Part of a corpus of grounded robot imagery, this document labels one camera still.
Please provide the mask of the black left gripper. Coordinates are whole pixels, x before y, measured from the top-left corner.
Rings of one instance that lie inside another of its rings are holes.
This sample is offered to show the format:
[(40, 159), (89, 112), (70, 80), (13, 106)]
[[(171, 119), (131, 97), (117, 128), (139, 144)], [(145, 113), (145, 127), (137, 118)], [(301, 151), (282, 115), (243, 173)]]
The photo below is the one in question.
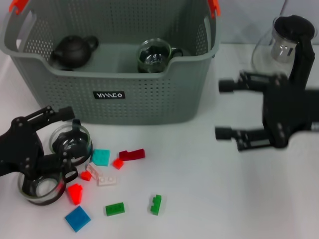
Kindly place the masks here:
[(0, 175), (19, 172), (28, 179), (39, 175), (71, 171), (86, 161), (86, 146), (58, 148), (58, 152), (43, 156), (43, 147), (35, 129), (42, 129), (58, 121), (75, 118), (73, 109), (65, 107), (57, 112), (46, 106), (24, 118), (15, 118), (9, 130), (0, 136)]

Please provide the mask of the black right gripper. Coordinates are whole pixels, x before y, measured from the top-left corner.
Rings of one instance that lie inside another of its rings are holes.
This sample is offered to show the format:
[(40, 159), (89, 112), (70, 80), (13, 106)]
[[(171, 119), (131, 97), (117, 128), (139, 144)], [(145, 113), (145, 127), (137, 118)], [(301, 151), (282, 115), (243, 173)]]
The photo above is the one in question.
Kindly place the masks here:
[(300, 131), (319, 130), (319, 91), (291, 83), (281, 84), (274, 76), (242, 71), (237, 81), (218, 82), (219, 92), (240, 90), (263, 92), (264, 129), (240, 130), (216, 127), (217, 140), (235, 140), (238, 151), (264, 147), (285, 148)]

